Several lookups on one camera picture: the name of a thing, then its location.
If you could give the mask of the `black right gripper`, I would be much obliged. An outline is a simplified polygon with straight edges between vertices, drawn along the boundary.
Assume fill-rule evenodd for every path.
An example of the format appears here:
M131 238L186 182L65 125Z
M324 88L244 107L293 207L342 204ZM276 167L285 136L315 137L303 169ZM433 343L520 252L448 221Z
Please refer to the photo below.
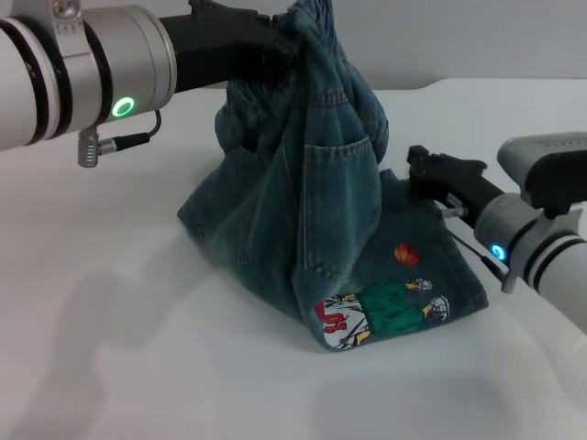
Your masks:
M433 154L421 145L408 150L409 181L413 196L431 199L447 207L465 209L462 221L474 228L487 205L504 192L486 180L487 165L479 160Z

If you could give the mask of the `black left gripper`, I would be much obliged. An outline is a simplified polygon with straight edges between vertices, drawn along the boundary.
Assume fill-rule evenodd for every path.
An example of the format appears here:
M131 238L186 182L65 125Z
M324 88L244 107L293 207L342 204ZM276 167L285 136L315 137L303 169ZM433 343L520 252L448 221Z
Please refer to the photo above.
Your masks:
M215 1L191 1L187 15L160 19L176 59L176 93L231 80L285 87L298 57L298 42L279 40L281 17Z

